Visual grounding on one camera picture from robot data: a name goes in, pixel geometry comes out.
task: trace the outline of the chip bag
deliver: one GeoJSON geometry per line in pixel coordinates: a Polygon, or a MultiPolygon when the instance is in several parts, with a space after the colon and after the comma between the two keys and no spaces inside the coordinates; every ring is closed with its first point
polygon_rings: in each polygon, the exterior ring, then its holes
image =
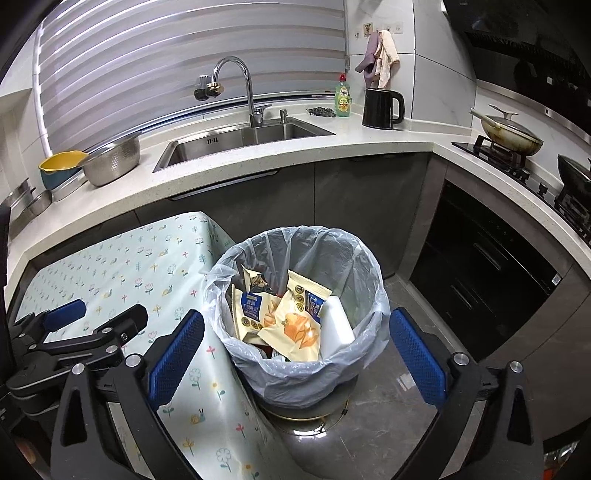
{"type": "Polygon", "coordinates": [[[280,300],[269,293],[246,293],[233,285],[232,318],[236,337],[253,345],[267,345],[257,334],[265,325],[275,322],[274,312],[280,300]]]}
{"type": "Polygon", "coordinates": [[[275,323],[267,322],[258,336],[292,362],[317,361],[320,350],[320,311],[332,293],[291,270],[287,291],[275,310],[275,323]]]}

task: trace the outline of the metal screw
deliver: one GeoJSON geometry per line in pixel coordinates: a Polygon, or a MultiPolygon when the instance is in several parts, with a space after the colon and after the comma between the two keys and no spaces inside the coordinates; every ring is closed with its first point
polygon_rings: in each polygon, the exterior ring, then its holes
{"type": "Polygon", "coordinates": [[[458,365],[462,365],[462,366],[470,363],[470,359],[468,358],[468,356],[465,353],[456,353],[453,356],[453,361],[455,363],[457,363],[458,365]]]}
{"type": "Polygon", "coordinates": [[[76,364],[72,367],[72,373],[74,375],[80,375],[84,371],[84,364],[76,364]]]}
{"type": "Polygon", "coordinates": [[[128,367],[137,367],[141,361],[142,358],[139,355],[134,354],[125,359],[125,365],[128,367]]]}
{"type": "Polygon", "coordinates": [[[523,371],[523,365],[521,365],[519,362],[511,362],[509,364],[509,367],[511,367],[511,369],[516,373],[516,374],[520,374],[523,371]]]}

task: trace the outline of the black kettle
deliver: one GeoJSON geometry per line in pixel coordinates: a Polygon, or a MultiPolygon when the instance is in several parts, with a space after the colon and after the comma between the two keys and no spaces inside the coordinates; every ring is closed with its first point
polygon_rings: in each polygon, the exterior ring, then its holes
{"type": "Polygon", "coordinates": [[[363,125],[370,128],[392,130],[404,120],[404,97],[399,92],[381,88],[365,89],[363,125]],[[398,100],[398,116],[394,118],[394,99],[398,100]]]}

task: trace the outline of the black appliance door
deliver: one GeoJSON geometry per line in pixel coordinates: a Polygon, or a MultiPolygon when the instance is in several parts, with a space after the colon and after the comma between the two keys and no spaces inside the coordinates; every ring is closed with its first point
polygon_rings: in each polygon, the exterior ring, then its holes
{"type": "Polygon", "coordinates": [[[411,282],[480,360],[540,308],[555,275],[506,222],[446,183],[411,282]]]}

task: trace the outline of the plastic trash bag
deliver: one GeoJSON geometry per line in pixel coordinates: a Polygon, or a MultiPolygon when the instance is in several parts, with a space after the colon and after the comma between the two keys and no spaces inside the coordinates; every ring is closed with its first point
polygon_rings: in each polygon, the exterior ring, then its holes
{"type": "Polygon", "coordinates": [[[254,391],[281,407],[305,408],[322,400],[367,367],[389,339],[390,306],[378,262],[361,240],[339,229],[278,228],[234,245],[207,274],[202,313],[254,391]],[[233,278],[240,284],[238,265],[263,272],[279,295],[285,293],[288,269],[330,288],[340,297],[355,341],[317,362],[262,358],[256,347],[228,334],[234,326],[226,292],[233,278]]]}

